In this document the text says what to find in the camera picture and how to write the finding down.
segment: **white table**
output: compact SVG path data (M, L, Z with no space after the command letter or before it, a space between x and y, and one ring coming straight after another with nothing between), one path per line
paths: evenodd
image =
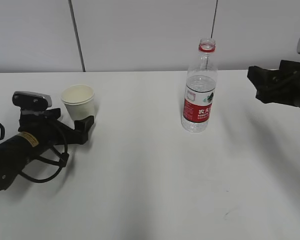
M14 91L51 95L65 122L66 87L90 85L98 104L89 144L56 179L0 192L0 240L300 240L300 109L260 103L246 75L219 72L209 125L190 133L183 71L0 74L7 138Z

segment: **paper cup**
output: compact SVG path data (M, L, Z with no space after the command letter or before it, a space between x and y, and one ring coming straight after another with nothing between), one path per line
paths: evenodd
M61 94L61 101L64 103L73 121L82 120L89 116L96 116L94 90L83 84L73 85L64 90Z

